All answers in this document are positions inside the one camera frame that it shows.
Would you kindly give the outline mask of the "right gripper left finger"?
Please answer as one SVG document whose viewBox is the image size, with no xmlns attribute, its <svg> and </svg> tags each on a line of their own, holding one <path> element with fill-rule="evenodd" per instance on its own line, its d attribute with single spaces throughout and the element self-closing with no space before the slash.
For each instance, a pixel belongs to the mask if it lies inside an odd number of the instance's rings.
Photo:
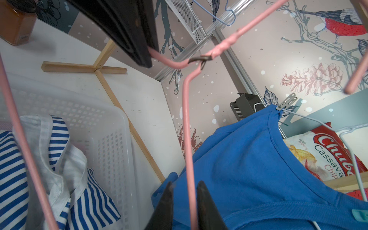
<svg viewBox="0 0 368 230">
<path fill-rule="evenodd" d="M 173 223 L 173 188 L 169 182 L 145 230 L 171 230 Z"/>
</svg>

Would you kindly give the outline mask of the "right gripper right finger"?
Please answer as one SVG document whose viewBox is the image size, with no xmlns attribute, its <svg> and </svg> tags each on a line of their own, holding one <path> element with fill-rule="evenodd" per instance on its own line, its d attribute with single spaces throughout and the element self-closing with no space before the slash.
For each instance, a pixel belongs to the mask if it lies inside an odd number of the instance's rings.
<svg viewBox="0 0 368 230">
<path fill-rule="evenodd" d="M 204 181 L 200 181 L 196 188 L 198 227 L 200 230 L 227 230 Z"/>
</svg>

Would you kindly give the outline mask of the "pink wire hanger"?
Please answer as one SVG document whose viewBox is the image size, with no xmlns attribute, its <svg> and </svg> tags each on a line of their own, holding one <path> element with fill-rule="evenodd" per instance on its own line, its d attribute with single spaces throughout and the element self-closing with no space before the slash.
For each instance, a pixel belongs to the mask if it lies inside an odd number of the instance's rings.
<svg viewBox="0 0 368 230">
<path fill-rule="evenodd" d="M 245 27 L 238 29 L 235 33 L 233 33 L 229 38 L 223 40 L 215 46 L 209 54 L 206 54 L 205 56 L 200 56 L 199 60 L 202 61 L 203 64 L 201 66 L 197 67 L 195 71 L 193 71 L 188 78 L 184 81 L 183 86 L 183 126 L 184 126 L 184 134 L 185 134 L 185 151 L 186 151 L 186 172 L 187 172 L 187 187 L 188 187 L 188 195 L 189 195 L 189 207 L 190 207 L 190 220 L 191 220 L 191 228 L 193 230 L 198 230 L 198 217 L 197 217 L 197 201 L 196 201 L 196 195 L 195 195 L 195 177 L 194 177 L 194 166 L 193 166 L 193 158 L 192 158 L 192 152 L 191 152 L 191 144 L 189 140 L 190 135 L 190 117 L 189 117 L 189 84 L 190 82 L 197 77 L 201 73 L 201 68 L 204 67 L 204 63 L 207 61 L 210 61 L 218 56 L 220 56 L 224 51 L 229 49 L 233 44 L 237 42 L 237 40 L 244 35 L 246 32 L 248 32 L 250 29 L 252 29 L 255 25 L 260 23 L 262 20 L 264 20 L 266 17 L 268 17 L 271 13 L 278 10 L 288 1 L 277 1 L 274 3 L 271 7 L 269 7 L 267 10 L 265 10 L 263 13 L 261 13 L 259 16 L 257 16 L 255 19 L 253 19 L 249 24 L 247 24 Z M 174 62 L 172 60 L 166 59 L 166 57 L 161 56 L 160 53 L 158 53 L 156 50 L 152 49 L 151 47 L 148 47 L 150 55 L 159 60 L 160 62 L 164 63 L 166 66 L 173 68 L 173 69 L 182 69 L 187 67 L 191 62 L 195 61 L 194 58 L 188 59 L 186 61 L 182 62 Z M 356 87 L 357 87 L 357 81 L 362 80 L 363 74 L 365 72 L 366 67 L 368 66 L 368 53 L 366 53 L 362 60 L 360 61 L 351 81 L 346 86 L 346 93 L 352 93 Z M 53 211 L 51 209 L 51 206 L 49 204 L 48 196 L 46 194 L 46 191 L 43 187 L 39 172 L 37 170 L 37 167 L 35 165 L 35 161 L 33 159 L 32 153 L 30 151 L 30 148 L 28 146 L 28 143 L 25 138 L 24 130 L 20 122 L 19 114 L 15 105 L 15 101 L 11 92 L 9 80 L 7 78 L 7 74 L 5 71 L 5 67 L 3 64 L 3 60 L 1 57 L 1 89 L 4 96 L 4 102 L 8 109 L 10 119 L 12 122 L 13 127 L 16 129 L 16 132 L 18 134 L 19 138 L 19 144 L 22 149 L 22 153 L 24 154 L 24 160 L 27 164 L 27 167 L 29 169 L 31 178 L 34 182 L 36 192 L 38 195 L 38 199 L 40 201 L 42 211 L 44 213 L 44 217 L 47 221 L 48 227 L 50 230 L 59 230 L 58 224 L 55 220 L 55 217 L 53 215 Z M 358 126 L 350 126 L 350 127 L 344 127 L 342 129 L 337 129 L 336 131 L 348 129 L 347 132 L 341 133 L 340 138 L 343 139 L 343 135 L 347 133 L 351 133 L 356 129 L 367 127 L 368 124 L 358 125 Z M 363 182 L 360 176 L 360 172 L 357 167 L 356 158 L 353 154 L 352 150 L 349 150 L 352 156 L 353 160 L 353 166 L 355 167 L 355 177 L 357 180 L 357 185 L 361 191 L 363 200 L 365 202 L 368 202 L 368 199 L 366 197 L 366 193 L 364 191 Z"/>
</svg>

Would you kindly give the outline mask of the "light blue wire hanger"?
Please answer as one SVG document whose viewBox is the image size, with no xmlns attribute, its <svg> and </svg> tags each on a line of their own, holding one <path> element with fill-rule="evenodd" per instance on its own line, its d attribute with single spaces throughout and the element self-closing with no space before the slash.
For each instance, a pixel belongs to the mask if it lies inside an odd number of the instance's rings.
<svg viewBox="0 0 368 230">
<path fill-rule="evenodd" d="M 198 18 L 208 26 L 209 23 L 220 22 L 231 26 L 236 20 L 231 4 L 236 1 L 189 1 Z"/>
</svg>

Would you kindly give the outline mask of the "grey clothespin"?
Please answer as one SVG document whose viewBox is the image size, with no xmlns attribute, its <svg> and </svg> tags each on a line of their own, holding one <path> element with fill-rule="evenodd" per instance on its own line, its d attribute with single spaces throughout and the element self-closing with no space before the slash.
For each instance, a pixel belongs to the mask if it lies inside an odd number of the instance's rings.
<svg viewBox="0 0 368 230">
<path fill-rule="evenodd" d="M 289 109 L 291 106 L 294 105 L 294 103 L 298 100 L 297 96 L 295 94 L 290 94 L 289 96 L 286 97 L 286 99 L 277 106 L 277 110 L 281 111 L 281 110 L 287 110 Z"/>
</svg>

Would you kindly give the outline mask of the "teal clothespin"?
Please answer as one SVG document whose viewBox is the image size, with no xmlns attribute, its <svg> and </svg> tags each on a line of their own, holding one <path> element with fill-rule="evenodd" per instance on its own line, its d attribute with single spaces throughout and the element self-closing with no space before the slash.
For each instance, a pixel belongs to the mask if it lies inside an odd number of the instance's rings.
<svg viewBox="0 0 368 230">
<path fill-rule="evenodd" d="M 368 223 L 368 211 L 367 210 L 353 209 L 352 214 L 356 221 Z"/>
</svg>

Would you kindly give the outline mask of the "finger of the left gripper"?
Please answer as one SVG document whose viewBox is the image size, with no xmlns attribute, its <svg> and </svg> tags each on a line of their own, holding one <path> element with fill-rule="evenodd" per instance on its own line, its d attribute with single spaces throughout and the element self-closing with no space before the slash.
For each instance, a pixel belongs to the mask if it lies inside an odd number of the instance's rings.
<svg viewBox="0 0 368 230">
<path fill-rule="evenodd" d="M 149 48 L 158 50 L 152 1 L 70 0 L 97 24 L 137 65 L 152 67 Z"/>
</svg>

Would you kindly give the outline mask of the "blue white striped tank top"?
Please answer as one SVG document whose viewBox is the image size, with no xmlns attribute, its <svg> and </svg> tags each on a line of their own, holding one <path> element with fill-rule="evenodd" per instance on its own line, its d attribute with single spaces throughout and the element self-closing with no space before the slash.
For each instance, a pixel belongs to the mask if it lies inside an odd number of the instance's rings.
<svg viewBox="0 0 368 230">
<path fill-rule="evenodd" d="M 21 123 L 61 230 L 120 230 L 113 199 L 99 186 L 85 155 L 58 116 L 23 116 Z M 1 131 L 1 229 L 46 230 L 30 172 L 14 130 Z"/>
</svg>

